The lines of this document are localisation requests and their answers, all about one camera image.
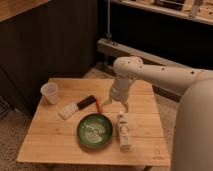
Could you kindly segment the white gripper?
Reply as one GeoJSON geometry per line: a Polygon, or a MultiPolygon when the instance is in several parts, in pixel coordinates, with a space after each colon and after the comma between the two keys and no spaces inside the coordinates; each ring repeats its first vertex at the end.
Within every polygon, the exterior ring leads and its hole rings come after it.
{"type": "Polygon", "coordinates": [[[109,105],[112,103],[112,99],[115,101],[123,102],[123,106],[126,112],[129,112],[129,104],[127,101],[129,97],[130,87],[133,84],[133,80],[117,76],[110,88],[110,98],[102,103],[102,106],[109,105]]]}

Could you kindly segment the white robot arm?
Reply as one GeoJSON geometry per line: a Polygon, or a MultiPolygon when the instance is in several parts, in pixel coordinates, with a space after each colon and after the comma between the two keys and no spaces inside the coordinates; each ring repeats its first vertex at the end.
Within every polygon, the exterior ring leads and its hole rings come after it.
{"type": "Polygon", "coordinates": [[[131,86],[144,80],[177,103],[170,171],[213,171],[213,70],[146,64],[137,56],[113,63],[106,104],[129,109],[131,86]]]}

